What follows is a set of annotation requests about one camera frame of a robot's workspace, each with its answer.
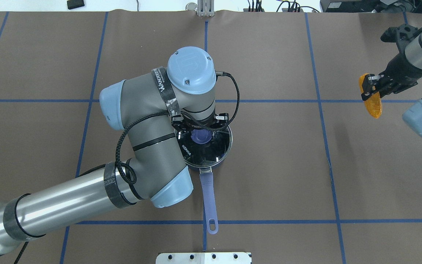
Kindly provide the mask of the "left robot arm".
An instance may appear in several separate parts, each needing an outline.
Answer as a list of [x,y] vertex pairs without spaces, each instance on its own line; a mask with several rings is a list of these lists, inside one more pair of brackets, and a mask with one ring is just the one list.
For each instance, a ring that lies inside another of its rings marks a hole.
[[143,199],[163,208],[193,191],[176,132],[211,130],[218,72],[199,47],[182,47],[166,67],[103,89],[107,123],[122,134],[114,160],[54,187],[0,202],[0,257],[46,234]]

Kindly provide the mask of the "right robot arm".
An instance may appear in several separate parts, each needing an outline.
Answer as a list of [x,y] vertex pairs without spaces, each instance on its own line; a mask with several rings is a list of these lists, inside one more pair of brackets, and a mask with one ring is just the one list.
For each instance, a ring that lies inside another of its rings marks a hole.
[[[382,42],[395,43],[398,49],[386,69],[379,74],[363,74],[359,78],[361,98],[373,118],[382,114],[382,98],[398,94],[417,85],[422,78],[422,27],[403,24],[388,28]],[[422,138],[422,98],[402,115],[408,127]]]

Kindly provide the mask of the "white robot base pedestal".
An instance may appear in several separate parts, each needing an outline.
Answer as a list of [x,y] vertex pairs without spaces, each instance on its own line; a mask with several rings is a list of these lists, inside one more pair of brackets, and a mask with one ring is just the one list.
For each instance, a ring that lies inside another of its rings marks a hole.
[[252,264],[252,255],[247,252],[188,252],[161,253],[156,264]]

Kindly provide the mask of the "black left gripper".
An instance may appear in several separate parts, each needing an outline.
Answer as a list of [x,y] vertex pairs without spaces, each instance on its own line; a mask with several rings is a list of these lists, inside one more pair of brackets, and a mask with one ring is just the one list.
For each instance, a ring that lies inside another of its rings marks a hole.
[[201,130],[203,127],[211,128],[216,123],[215,110],[199,113],[183,110],[183,123],[188,130]]

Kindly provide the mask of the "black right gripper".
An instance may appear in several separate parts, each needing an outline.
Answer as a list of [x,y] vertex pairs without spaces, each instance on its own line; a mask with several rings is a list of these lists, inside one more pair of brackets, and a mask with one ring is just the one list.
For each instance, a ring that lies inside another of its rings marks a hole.
[[363,101],[379,93],[380,98],[392,93],[398,94],[415,85],[422,77],[422,69],[413,66],[404,54],[397,54],[380,75],[363,74],[360,77],[360,91]]

